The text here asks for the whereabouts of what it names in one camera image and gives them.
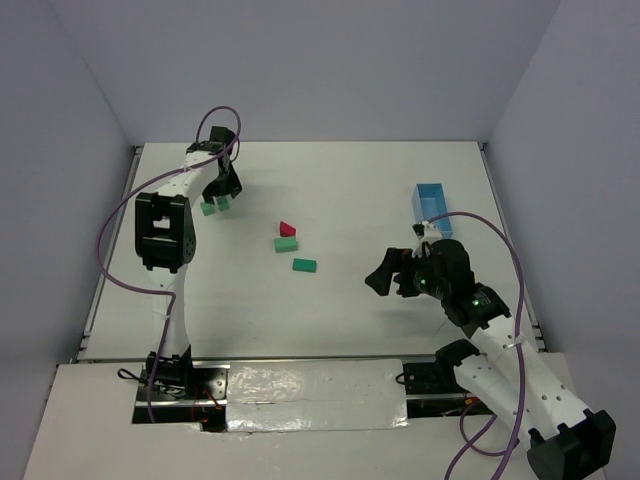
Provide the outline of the blue plastic box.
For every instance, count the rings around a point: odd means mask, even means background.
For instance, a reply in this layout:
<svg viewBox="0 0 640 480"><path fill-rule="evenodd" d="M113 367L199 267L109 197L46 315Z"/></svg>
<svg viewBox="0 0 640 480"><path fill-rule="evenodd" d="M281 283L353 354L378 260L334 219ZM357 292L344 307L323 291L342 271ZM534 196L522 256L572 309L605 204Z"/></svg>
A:
<svg viewBox="0 0 640 480"><path fill-rule="evenodd" d="M448 212L440 183L417 184L412 196L414 222L420 223Z"/></svg>

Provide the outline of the small green cube block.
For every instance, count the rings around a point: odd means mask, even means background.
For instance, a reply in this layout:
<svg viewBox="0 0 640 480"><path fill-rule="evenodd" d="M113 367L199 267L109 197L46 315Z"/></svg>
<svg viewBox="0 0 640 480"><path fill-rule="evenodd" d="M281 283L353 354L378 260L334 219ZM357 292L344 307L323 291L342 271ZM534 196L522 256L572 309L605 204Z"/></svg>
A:
<svg viewBox="0 0 640 480"><path fill-rule="evenodd" d="M200 208L204 216L211 216L216 213L216 207L207 202L201 202Z"/></svg>

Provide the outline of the dark green rectangular block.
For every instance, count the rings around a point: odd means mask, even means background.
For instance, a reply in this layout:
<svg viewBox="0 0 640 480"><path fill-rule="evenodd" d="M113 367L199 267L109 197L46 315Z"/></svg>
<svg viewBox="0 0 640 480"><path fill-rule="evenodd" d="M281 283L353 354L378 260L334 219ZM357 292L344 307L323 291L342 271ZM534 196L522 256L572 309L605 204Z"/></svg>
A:
<svg viewBox="0 0 640 480"><path fill-rule="evenodd" d="M295 258L292 263L292 270L305 273L315 273L317 271L317 261L312 259Z"/></svg>

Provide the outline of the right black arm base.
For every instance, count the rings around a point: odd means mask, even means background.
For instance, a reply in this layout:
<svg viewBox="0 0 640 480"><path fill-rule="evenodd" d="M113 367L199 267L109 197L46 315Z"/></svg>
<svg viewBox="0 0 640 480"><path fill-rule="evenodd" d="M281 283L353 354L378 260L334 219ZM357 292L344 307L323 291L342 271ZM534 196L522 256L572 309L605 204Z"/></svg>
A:
<svg viewBox="0 0 640 480"><path fill-rule="evenodd" d="M457 340L435 353L431 360L404 362L395 382L404 387L410 419L459 416L478 398L461 388L454 368L479 350L467 340Z"/></svg>

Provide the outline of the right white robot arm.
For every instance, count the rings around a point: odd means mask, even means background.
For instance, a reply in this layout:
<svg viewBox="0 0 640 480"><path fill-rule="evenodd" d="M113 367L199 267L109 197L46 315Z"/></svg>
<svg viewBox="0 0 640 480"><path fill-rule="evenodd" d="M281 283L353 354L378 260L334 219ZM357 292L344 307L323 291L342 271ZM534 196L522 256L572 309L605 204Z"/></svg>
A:
<svg viewBox="0 0 640 480"><path fill-rule="evenodd" d="M515 319L490 287L476 281L456 240L416 250L390 248L365 283L386 296L440 301L464 337L435 354L441 378L484 403L527 447L539 479L584 479L608 464L616 424L575 396L516 330Z"/></svg>

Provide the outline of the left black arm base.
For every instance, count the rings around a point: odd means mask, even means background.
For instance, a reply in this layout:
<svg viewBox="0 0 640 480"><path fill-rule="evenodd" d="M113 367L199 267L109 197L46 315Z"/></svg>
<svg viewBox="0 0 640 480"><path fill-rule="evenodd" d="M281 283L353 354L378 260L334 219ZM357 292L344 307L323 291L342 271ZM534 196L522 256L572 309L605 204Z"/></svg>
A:
<svg viewBox="0 0 640 480"><path fill-rule="evenodd" d="M206 431L226 429L226 367L197 367L191 351L147 356L141 371L120 368L117 377L137 385L134 424L193 423Z"/></svg>

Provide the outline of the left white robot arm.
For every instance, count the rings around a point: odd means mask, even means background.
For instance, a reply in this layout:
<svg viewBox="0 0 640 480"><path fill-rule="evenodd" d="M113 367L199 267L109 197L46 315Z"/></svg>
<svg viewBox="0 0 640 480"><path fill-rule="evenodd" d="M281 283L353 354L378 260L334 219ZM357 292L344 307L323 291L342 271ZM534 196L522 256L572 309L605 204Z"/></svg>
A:
<svg viewBox="0 0 640 480"><path fill-rule="evenodd" d="M193 260L196 231L192 210L225 211L242 191L232 156L236 135L211 128L209 139L192 143L184 165L154 192L136 196L135 251L148 272L154 328L159 345L151 356L181 359L190 351L184 319L184 286Z"/></svg>

